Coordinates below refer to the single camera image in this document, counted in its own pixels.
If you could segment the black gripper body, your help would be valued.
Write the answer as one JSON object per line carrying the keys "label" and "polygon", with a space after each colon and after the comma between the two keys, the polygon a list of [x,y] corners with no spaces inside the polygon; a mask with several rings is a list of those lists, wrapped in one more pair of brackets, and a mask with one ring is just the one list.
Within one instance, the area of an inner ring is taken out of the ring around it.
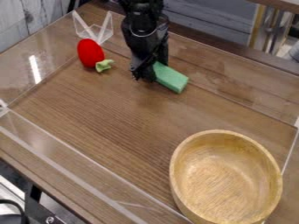
{"label": "black gripper body", "polygon": [[169,39],[169,16],[161,12],[158,17],[143,21],[138,16],[133,18],[131,14],[126,15],[122,21],[122,32],[126,39],[126,44],[131,50],[131,65],[138,61],[157,60],[157,50],[161,39]]}

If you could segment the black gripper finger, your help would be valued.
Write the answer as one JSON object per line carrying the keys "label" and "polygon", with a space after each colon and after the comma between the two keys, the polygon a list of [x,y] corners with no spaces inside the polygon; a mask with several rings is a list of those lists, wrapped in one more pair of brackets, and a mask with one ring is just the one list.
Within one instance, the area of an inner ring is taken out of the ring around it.
{"label": "black gripper finger", "polygon": [[169,65],[169,38],[162,38],[159,40],[157,60],[166,66]]}
{"label": "black gripper finger", "polygon": [[157,81],[155,69],[154,69],[155,60],[149,59],[143,61],[138,61],[133,65],[133,75],[135,79],[145,79],[149,82]]}

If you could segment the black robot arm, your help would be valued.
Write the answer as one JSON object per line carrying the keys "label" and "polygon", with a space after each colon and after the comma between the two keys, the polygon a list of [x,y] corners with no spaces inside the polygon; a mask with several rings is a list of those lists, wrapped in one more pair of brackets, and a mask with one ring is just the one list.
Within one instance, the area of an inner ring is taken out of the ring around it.
{"label": "black robot arm", "polygon": [[130,70],[137,80],[157,81],[155,63],[169,65],[169,24],[165,0],[119,0],[126,13],[122,32],[131,50]]}

